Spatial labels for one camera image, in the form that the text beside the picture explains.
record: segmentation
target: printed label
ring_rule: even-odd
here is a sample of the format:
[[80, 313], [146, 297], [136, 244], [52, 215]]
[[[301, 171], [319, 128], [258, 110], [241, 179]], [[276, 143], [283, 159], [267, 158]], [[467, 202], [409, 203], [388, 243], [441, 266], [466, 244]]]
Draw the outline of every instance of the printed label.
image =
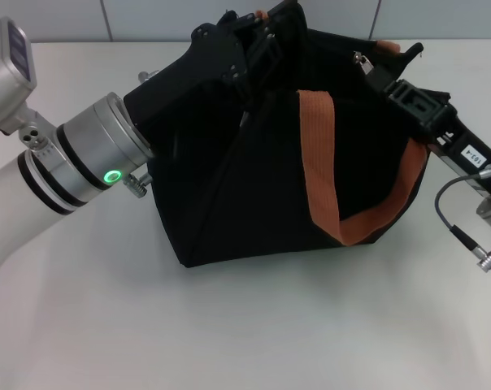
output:
[[486, 157], [477, 152], [476, 149], [471, 145], [466, 146], [466, 149], [461, 152], [461, 155], [464, 156], [467, 161], [472, 163], [477, 168], [482, 167], [482, 164], [487, 161]]

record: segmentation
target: black bag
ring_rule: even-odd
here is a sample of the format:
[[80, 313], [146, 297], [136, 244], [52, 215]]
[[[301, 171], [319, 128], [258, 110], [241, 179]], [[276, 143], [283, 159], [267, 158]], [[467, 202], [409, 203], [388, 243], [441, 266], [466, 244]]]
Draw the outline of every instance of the black bag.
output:
[[368, 90], [355, 51], [398, 76], [420, 49], [308, 30], [247, 114], [215, 97], [167, 123], [174, 152], [149, 170], [182, 264], [372, 243], [406, 211], [428, 152]]

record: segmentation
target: white table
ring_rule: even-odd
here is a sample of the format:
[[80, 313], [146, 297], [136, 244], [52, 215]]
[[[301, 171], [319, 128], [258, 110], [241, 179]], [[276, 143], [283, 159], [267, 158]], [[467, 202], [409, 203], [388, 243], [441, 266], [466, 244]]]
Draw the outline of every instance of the white table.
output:
[[[406, 71], [453, 94], [491, 145], [491, 41], [426, 41]], [[410, 42], [403, 42], [405, 47]], [[187, 44], [34, 46], [29, 105], [60, 124]], [[0, 166], [23, 146], [0, 134]], [[376, 245], [186, 270], [149, 194], [118, 184], [0, 270], [0, 388], [491, 389], [491, 272], [446, 231], [433, 198], [454, 173], [432, 157], [417, 200]], [[486, 249], [480, 197], [442, 204]]]

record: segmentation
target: black cable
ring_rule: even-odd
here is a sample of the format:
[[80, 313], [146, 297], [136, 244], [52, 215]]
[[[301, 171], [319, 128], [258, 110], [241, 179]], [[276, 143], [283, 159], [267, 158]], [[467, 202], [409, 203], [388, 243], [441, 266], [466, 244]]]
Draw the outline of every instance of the black cable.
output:
[[467, 181], [467, 180], [476, 180], [480, 179], [480, 175], [476, 173], [475, 175], [465, 175], [465, 176], [460, 176], [457, 179], [450, 180], [448, 183], [444, 184], [444, 186], [441, 188], [441, 190], [437, 193], [435, 196], [435, 211], [439, 215], [439, 218], [441, 221], [446, 225], [450, 230], [453, 227], [449, 222], [448, 219], [442, 214], [441, 208], [439, 207], [439, 201], [441, 200], [441, 196], [445, 191], [451, 187], [452, 185], [459, 183], [461, 181]]

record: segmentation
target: green led light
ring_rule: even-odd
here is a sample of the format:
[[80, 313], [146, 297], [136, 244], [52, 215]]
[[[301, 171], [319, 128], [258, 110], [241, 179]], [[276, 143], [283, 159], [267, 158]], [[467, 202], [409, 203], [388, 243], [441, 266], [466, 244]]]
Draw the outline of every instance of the green led light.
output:
[[121, 171], [108, 171], [105, 174], [104, 180], [108, 184], [112, 184], [112, 183], [115, 183], [117, 180], [119, 180], [122, 175], [123, 174], [121, 173]]

